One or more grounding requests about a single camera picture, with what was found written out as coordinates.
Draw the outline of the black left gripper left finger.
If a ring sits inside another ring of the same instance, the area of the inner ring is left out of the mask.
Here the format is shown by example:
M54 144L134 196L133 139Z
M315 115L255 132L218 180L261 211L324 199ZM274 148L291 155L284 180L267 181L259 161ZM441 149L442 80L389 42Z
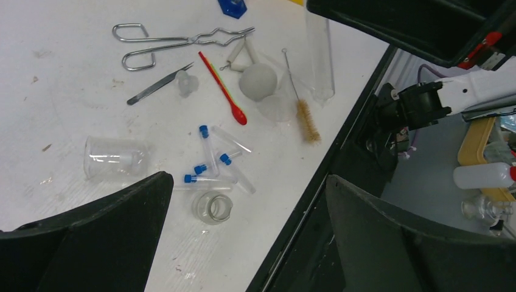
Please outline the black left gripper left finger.
M144 291L172 196L157 172L82 206L1 232L2 291Z

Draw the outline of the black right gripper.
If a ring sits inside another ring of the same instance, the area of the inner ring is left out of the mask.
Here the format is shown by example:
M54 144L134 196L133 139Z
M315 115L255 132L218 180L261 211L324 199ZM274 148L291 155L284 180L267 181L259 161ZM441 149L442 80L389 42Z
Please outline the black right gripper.
M515 55L515 1L307 1L306 8L445 68L500 68Z

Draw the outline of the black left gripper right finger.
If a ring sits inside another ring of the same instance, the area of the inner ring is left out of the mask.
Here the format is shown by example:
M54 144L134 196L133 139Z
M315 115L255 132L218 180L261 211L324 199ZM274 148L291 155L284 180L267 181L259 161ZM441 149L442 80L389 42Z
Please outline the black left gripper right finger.
M428 220L330 175L346 291L514 291L515 242Z

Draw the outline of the large clear test tube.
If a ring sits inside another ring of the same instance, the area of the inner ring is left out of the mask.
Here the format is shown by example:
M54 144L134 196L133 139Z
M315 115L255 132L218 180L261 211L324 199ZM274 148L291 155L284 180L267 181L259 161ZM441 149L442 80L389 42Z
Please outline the large clear test tube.
M335 95L329 20L306 11L305 21L312 60L313 96L325 103Z

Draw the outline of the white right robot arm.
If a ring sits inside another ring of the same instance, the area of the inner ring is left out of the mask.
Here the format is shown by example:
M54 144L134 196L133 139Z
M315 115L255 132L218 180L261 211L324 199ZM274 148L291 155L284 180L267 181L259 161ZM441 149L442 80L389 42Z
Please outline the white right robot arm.
M463 112L475 118L515 106L514 1L307 1L309 12L353 27L464 75L418 83L381 103L384 131L434 125Z

